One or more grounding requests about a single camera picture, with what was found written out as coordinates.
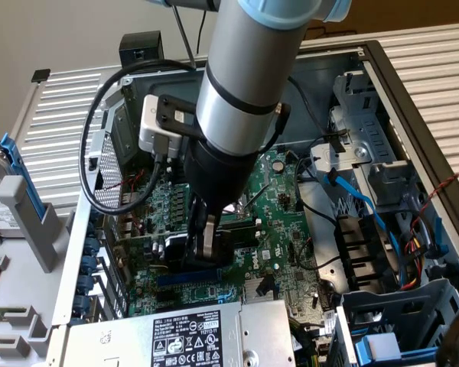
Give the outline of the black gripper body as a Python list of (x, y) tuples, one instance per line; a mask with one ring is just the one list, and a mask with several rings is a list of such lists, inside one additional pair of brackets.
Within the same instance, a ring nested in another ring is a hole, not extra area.
[(257, 152), (233, 156), (205, 141), (191, 139), (184, 156), (184, 175), (197, 197), (196, 218), (201, 229), (212, 217), (217, 225), (224, 207), (243, 193), (254, 168)]

